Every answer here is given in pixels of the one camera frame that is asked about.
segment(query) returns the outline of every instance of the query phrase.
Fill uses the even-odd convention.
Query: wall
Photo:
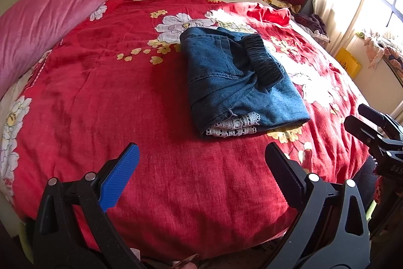
[[[403,88],[388,67],[381,60],[376,69],[368,69],[370,64],[362,39],[354,36],[347,50],[360,62],[362,68],[354,83],[369,105],[382,113],[390,114],[403,100]]]

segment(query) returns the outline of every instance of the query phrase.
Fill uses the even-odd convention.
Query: floral blanket
[[[106,1],[47,53],[12,108],[1,142],[3,193],[21,216],[35,218],[49,178],[78,180],[132,141],[140,164],[108,210],[129,247],[161,259],[204,258],[281,235],[295,211],[265,163],[268,143],[328,182],[351,178],[367,157],[343,126],[365,100],[289,16],[255,3]],[[288,131],[200,138],[179,43],[193,26],[261,34],[312,119]]]

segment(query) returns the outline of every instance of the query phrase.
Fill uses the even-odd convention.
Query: silver bolt
[[[312,182],[318,182],[319,181],[319,176],[317,174],[315,174],[315,173],[310,173],[308,178]]]
[[[355,187],[355,181],[352,179],[347,179],[346,184],[350,187]]]
[[[88,180],[89,182],[90,182],[91,180],[94,180],[95,177],[96,177],[96,174],[95,174],[94,172],[88,172],[88,173],[85,175],[85,179]]]
[[[48,185],[49,186],[53,186],[53,185],[55,185],[57,183],[57,178],[50,178],[49,180],[48,180]]]

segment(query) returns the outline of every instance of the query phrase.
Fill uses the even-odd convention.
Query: denim jeans
[[[250,113],[259,117],[254,118],[255,132],[300,126],[310,119],[299,92],[260,35],[193,27],[180,40],[188,57],[191,113],[201,134]]]

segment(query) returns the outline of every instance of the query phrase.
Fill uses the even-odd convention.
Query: denim pocket
[[[219,35],[193,35],[184,41],[188,49],[189,84],[208,77],[238,79],[242,71],[232,61],[230,41]]]

